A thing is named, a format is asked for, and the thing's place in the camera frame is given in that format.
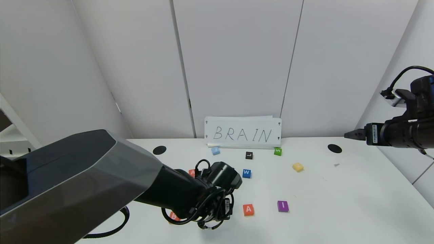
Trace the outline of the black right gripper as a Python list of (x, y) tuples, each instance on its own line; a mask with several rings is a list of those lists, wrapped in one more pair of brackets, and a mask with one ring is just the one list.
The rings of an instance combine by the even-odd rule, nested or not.
[(344, 134), (344, 138), (367, 142), (367, 145), (394, 148), (413, 147), (413, 126), (408, 121), (369, 123), (365, 129), (356, 129)]

